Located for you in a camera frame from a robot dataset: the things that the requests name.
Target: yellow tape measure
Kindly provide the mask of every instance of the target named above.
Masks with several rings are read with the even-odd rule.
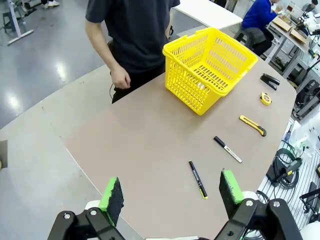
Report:
[[[271,98],[269,97],[269,95],[264,93],[264,92],[262,92],[260,94],[260,101],[266,106],[269,106],[272,103]]]

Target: pen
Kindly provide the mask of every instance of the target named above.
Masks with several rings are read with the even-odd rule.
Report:
[[[237,160],[239,163],[242,163],[242,160],[233,152],[231,149],[218,137],[215,136],[213,138],[221,147],[224,148],[235,160]]]
[[[207,195],[207,193],[206,193],[205,187],[203,186],[203,184],[202,184],[202,182],[201,182],[201,180],[200,180],[200,177],[199,177],[199,175],[198,175],[198,173],[197,173],[197,170],[196,170],[196,168],[195,168],[194,163],[190,160],[190,161],[189,161],[189,164],[190,164],[191,170],[192,170],[192,172],[193,172],[193,175],[194,175],[194,177],[195,177],[195,180],[196,180],[196,182],[198,183],[198,186],[199,186],[199,188],[200,188],[200,192],[201,192],[201,194],[202,194],[202,197],[203,197],[204,199],[207,199],[207,198],[208,198],[208,195]]]

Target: white marker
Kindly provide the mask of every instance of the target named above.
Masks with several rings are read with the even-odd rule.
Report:
[[[223,147],[235,160],[242,163],[242,160],[217,136],[213,138],[221,147]]]

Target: human hand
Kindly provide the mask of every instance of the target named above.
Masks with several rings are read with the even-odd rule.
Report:
[[[120,65],[110,69],[112,83],[116,88],[128,89],[130,88],[130,76],[127,71]]]
[[[276,6],[276,8],[275,8],[275,12],[276,12],[276,13],[279,13],[283,8],[284,8],[284,7],[283,7],[282,5],[278,4],[278,5]]]

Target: bolt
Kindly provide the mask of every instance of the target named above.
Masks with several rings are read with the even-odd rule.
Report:
[[[280,206],[280,202],[278,202],[278,201],[273,202],[273,206],[278,208]]]
[[[248,207],[251,207],[254,203],[249,200],[249,201],[246,201],[245,205],[247,205]]]

